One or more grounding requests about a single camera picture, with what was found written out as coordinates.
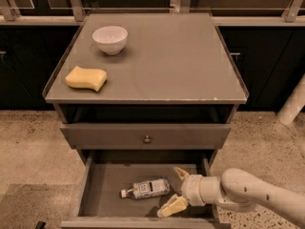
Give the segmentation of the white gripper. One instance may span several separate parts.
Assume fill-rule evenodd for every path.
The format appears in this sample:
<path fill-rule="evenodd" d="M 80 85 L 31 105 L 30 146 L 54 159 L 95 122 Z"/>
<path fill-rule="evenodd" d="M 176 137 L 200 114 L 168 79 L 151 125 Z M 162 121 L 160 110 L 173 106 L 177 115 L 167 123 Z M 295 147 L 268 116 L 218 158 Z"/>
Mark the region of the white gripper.
<path fill-rule="evenodd" d="M 188 204 L 191 206 L 204 206 L 200 195 L 200 183 L 203 178 L 201 175 L 190 175 L 187 171 L 174 167 L 181 180 L 184 180 L 181 185 L 182 196 L 174 194 L 158 211 L 157 215 L 160 218 L 167 218 L 173 214 L 184 211 Z"/>

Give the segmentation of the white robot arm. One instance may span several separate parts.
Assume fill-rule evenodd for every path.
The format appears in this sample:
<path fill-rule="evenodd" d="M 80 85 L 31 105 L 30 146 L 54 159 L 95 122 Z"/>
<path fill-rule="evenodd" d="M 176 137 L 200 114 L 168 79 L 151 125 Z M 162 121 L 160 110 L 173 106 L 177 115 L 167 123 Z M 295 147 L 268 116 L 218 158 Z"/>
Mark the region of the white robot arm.
<path fill-rule="evenodd" d="M 174 194 L 158 211 L 167 218 L 191 206 L 216 205 L 227 210 L 247 213 L 259 204 L 285 218 L 292 224 L 305 228 L 305 197 L 267 183 L 237 168 L 227 169 L 220 177 L 190 175 L 174 167 L 182 181 L 181 195 Z"/>

